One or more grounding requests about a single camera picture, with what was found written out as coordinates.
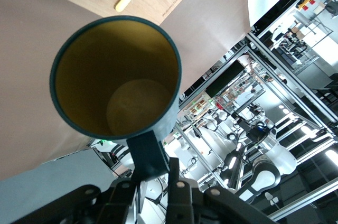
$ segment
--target mug handle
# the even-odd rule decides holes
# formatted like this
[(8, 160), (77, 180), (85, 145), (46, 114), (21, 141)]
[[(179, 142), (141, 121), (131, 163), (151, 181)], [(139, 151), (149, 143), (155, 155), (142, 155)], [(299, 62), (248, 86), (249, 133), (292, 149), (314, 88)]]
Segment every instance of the mug handle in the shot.
[(135, 170), (132, 180), (149, 181), (169, 172), (163, 145), (153, 131), (127, 139)]

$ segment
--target ceiling light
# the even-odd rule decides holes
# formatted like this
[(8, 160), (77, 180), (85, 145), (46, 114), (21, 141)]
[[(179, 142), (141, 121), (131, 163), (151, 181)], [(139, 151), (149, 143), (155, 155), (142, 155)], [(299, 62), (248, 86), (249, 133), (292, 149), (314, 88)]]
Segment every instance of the ceiling light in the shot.
[(296, 117), (294, 114), (291, 114), (291, 115), (289, 116), (289, 118), (290, 118), (291, 120), (295, 120), (295, 119), (297, 119), (298, 117)]
[(331, 161), (333, 161), (334, 164), (336, 164), (338, 166), (338, 154), (333, 151), (333, 150), (328, 150), (326, 151), (326, 156), (329, 157), (331, 159)]
[(242, 146), (242, 144), (241, 144), (241, 143), (238, 143), (238, 144), (237, 144), (236, 151), (239, 151), (239, 150), (240, 150), (240, 148), (241, 148), (241, 146)]
[(303, 133), (305, 133), (307, 136), (309, 136), (310, 138), (315, 138), (317, 135), (311, 131), (310, 128), (308, 128), (307, 126), (302, 126), (301, 130)]
[(236, 159), (237, 159), (237, 157), (233, 157), (233, 158), (231, 159), (231, 162), (230, 162), (230, 164), (229, 164), (229, 169), (232, 169), (232, 168), (233, 168), (234, 163), (236, 162)]

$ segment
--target mug rim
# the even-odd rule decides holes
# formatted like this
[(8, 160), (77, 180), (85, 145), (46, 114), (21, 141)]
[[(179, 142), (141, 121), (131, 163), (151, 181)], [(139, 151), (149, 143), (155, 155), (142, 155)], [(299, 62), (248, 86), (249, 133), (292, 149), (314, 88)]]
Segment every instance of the mug rim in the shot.
[[(77, 125), (76, 123), (74, 123), (63, 111), (59, 101), (58, 101), (58, 97), (57, 97), (57, 91), (55, 88), (55, 79), (56, 79), (56, 73), (58, 70), (58, 66), (59, 66), (59, 62), (62, 59), (66, 49), (84, 32), (88, 31), (89, 29), (98, 26), (100, 24), (104, 24), (107, 22), (114, 22), (114, 21), (135, 21), (135, 22), (140, 22), (143, 24), (146, 24), (152, 28), (154, 28), (155, 30), (157, 30), (158, 32), (160, 32), (160, 34), (167, 40), (167, 42), (170, 44), (170, 46), (172, 47), (172, 49), (174, 50), (175, 56), (176, 56), (176, 60), (177, 60), (177, 68), (178, 68), (178, 78), (177, 78), (177, 84), (174, 90), (174, 93), (172, 94), (172, 98), (170, 100), (170, 102), (168, 103), (167, 107), (165, 108), (165, 110), (158, 116), (158, 118), (156, 120), (154, 120), (152, 123), (150, 123), (148, 126), (137, 130), (133, 133), (130, 134), (124, 134), (124, 135), (119, 135), (119, 136), (109, 136), (109, 135), (100, 135), (100, 134), (95, 134), (92, 132), (89, 132), (85, 129), (83, 129), (82, 127), (80, 127), (79, 125)], [(105, 18), (101, 18), (98, 19), (96, 21), (93, 21), (85, 26), (83, 26), (82, 28), (78, 29), (75, 33), (73, 33), (66, 41), (65, 43), (62, 45), (62, 47), (59, 49), (57, 55), (55, 56), (55, 59), (53, 61), (53, 65), (51, 68), (51, 73), (50, 73), (50, 79), (49, 79), (49, 87), (50, 87), (50, 94), (51, 94), (51, 98), (53, 101), (53, 104), (57, 110), (57, 112), (59, 113), (59, 115), (61, 116), (61, 118), (68, 124), (70, 125), (72, 128), (74, 128), (75, 130), (77, 130), (78, 132), (93, 137), (93, 138), (97, 138), (97, 139), (109, 139), (109, 140), (124, 140), (124, 139), (128, 139), (128, 138), (132, 138), (132, 137), (136, 137), (142, 133), (145, 133), (147, 131), (149, 131), (149, 129), (151, 127), (153, 127), (171, 108), (171, 106), (173, 105), (174, 101), (176, 101), (176, 96), (179, 93), (180, 90), (180, 85), (181, 85), (181, 79), (182, 79), (182, 65), (181, 65), (181, 59), (180, 59), (180, 55), (179, 55), (179, 51), (175, 45), (175, 43), (173, 42), (172, 38), (158, 25), (156, 25), (155, 23), (148, 21), (146, 19), (140, 18), (140, 17), (136, 17), (136, 16), (129, 16), (129, 15), (118, 15), (118, 16), (110, 16), (110, 17), (105, 17)]]

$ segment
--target brown table surface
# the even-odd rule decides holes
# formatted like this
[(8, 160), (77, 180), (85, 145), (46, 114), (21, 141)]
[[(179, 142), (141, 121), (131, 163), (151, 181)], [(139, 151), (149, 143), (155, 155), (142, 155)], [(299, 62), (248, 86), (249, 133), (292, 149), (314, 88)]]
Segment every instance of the brown table surface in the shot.
[[(54, 57), (99, 18), (67, 0), (0, 0), (0, 179), (83, 149), (89, 138), (58, 115), (49, 94)], [(183, 0), (161, 25), (182, 57), (187, 89), (250, 30), (247, 0)]]

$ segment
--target cable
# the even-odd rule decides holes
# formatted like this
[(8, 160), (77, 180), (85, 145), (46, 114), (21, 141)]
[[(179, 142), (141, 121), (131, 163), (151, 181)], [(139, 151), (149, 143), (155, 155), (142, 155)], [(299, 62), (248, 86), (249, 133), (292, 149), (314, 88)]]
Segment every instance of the cable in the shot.
[(113, 171), (119, 178), (122, 178), (122, 176), (120, 176), (119, 174), (117, 174), (113, 169), (112, 167), (110, 168), (111, 171)]
[(249, 161), (249, 158), (248, 158), (248, 156), (244, 153), (244, 151), (243, 151), (243, 155), (247, 158), (247, 160), (248, 160), (248, 162), (246, 162), (245, 160), (243, 160), (243, 161), (245, 161), (245, 163), (247, 163), (249, 166), (251, 166), (251, 168), (252, 168), (252, 163)]
[(162, 208), (164, 208), (164, 210), (167, 210), (167, 208), (161, 202), (156, 203), (155, 200), (153, 200), (151, 198), (148, 198), (148, 197), (146, 197), (146, 199), (149, 200), (149, 201), (151, 201), (154, 204), (159, 204)]
[(162, 203), (158, 203), (162, 208), (164, 208), (164, 210), (167, 210), (167, 207), (165, 207)]
[(239, 139), (241, 137), (241, 135), (243, 134), (243, 132), (245, 132), (245, 130), (243, 130), (237, 137), (237, 139)]
[(255, 93), (248, 93), (245, 98), (247, 98), (249, 95), (254, 95)]
[[(236, 145), (236, 147), (237, 147), (237, 145), (238, 145), (238, 143), (239, 143), (239, 139), (240, 139), (239, 136), (237, 137), (237, 144), (233, 141), (233, 143)], [(238, 154), (239, 154), (239, 156), (241, 157), (241, 159), (242, 159), (246, 164), (248, 164), (248, 165), (252, 168), (252, 163), (249, 161), (249, 158), (246, 156), (246, 154), (243, 152), (243, 155), (247, 158), (247, 160), (245, 160), (244, 157), (241, 155), (240, 149), (238, 149)]]
[(188, 163), (186, 164), (186, 168), (189, 167), (189, 162), (190, 162), (190, 161), (191, 161), (191, 163), (192, 163), (192, 159), (194, 159), (194, 157), (192, 157), (192, 158), (190, 158), (190, 159), (188, 160)]
[(98, 144), (100, 144), (100, 145), (102, 146), (103, 143), (104, 143), (104, 141), (103, 141), (103, 140), (100, 140), (99, 142), (96, 142), (95, 144), (90, 145), (89, 147), (93, 147), (93, 146), (98, 145)]
[[(210, 121), (214, 124), (214, 126), (217, 127), (217, 126), (215, 125), (215, 123), (214, 123), (211, 119), (208, 119), (208, 118), (205, 118), (205, 117), (204, 117), (203, 119), (210, 120)], [(228, 138), (227, 138), (225, 135), (223, 135), (221, 132), (218, 132), (218, 131), (216, 131), (216, 130), (212, 130), (212, 131), (213, 131), (214, 133), (217, 133), (218, 135), (220, 135), (222, 138), (224, 138), (224, 139), (230, 141), (230, 139), (228, 139)]]
[[(208, 118), (206, 118), (206, 117), (203, 117), (203, 118), (201, 118), (201, 119), (202, 119), (202, 120), (203, 120), (203, 119), (206, 119), (206, 120), (211, 121), (211, 122), (213, 123), (213, 125), (214, 125), (216, 128), (218, 128), (218, 125), (216, 125), (215, 122), (214, 122), (213, 120), (208, 119)], [(218, 135), (220, 135), (220, 136), (222, 136), (223, 138), (227, 139), (227, 137), (226, 137), (225, 135), (223, 135), (223, 134), (217, 132), (216, 130), (211, 130), (211, 131), (213, 131), (214, 133), (217, 133)]]
[(162, 200), (162, 198), (163, 198), (164, 188), (163, 188), (163, 185), (162, 185), (161, 181), (160, 181), (159, 179), (157, 179), (157, 181), (159, 182), (159, 184), (161, 185), (161, 188), (162, 188), (161, 197), (160, 197), (160, 199), (158, 200), (158, 203), (159, 203), (159, 202)]

